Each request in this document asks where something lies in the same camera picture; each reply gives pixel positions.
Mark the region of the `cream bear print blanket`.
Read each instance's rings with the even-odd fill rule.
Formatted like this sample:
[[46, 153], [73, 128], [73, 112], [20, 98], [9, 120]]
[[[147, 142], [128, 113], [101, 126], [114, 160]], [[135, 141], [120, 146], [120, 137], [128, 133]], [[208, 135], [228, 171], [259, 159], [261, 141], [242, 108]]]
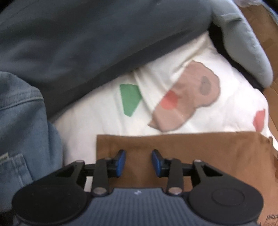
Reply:
[[100, 134], [256, 131], [271, 136], [265, 96], [217, 52], [208, 33], [89, 92], [54, 125], [64, 164], [94, 163]]

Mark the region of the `grey green garment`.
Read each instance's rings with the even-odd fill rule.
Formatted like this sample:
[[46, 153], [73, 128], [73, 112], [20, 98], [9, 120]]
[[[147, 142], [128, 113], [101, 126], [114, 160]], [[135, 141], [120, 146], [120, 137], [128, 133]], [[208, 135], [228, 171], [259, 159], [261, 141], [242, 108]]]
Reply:
[[12, 209], [19, 189], [61, 167], [61, 139], [41, 92], [1, 72], [1, 212]]

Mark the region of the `grey neck pillow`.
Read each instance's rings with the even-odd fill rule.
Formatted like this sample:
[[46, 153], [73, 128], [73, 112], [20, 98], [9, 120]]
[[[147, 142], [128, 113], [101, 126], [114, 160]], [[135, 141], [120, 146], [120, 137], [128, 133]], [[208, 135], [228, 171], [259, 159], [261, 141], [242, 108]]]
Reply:
[[234, 1], [211, 1], [213, 23], [220, 27], [228, 55], [263, 88], [273, 82], [271, 63], [250, 24]]

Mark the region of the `flattened brown cardboard box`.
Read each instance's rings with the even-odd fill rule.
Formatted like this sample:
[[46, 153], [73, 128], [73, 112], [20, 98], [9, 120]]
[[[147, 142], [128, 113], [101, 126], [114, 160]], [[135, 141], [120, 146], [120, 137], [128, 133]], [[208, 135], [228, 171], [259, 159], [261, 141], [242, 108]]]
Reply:
[[269, 103], [269, 127], [272, 133], [277, 132], [277, 24], [270, 13], [263, 7], [249, 6], [240, 9], [262, 48], [264, 49], [273, 69], [273, 82], [264, 90], [264, 96]]

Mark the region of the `dark grey pillow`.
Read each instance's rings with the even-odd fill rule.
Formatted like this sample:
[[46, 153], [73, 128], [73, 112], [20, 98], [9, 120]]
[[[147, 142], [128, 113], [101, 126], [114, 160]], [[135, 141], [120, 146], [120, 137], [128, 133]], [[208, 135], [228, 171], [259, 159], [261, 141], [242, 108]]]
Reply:
[[1, 70], [37, 87], [48, 116], [206, 32], [210, 1], [12, 1]]

